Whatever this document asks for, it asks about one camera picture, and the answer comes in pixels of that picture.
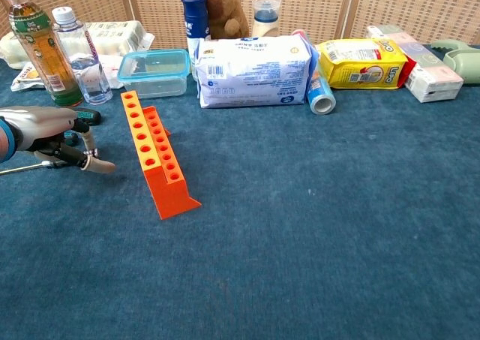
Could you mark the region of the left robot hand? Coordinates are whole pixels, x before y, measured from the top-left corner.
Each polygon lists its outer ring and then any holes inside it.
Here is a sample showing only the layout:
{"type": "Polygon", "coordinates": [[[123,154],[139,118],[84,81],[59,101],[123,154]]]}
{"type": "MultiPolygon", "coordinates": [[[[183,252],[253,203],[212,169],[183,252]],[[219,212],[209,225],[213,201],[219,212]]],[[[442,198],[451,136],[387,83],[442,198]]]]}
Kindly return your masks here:
{"type": "Polygon", "coordinates": [[[13,106],[1,109],[1,162],[16,152],[30,152],[54,167],[75,166],[94,173],[111,173],[116,166],[95,157],[90,126],[69,108],[13,106]],[[77,132],[86,151],[68,145],[66,131],[77,132]]]}

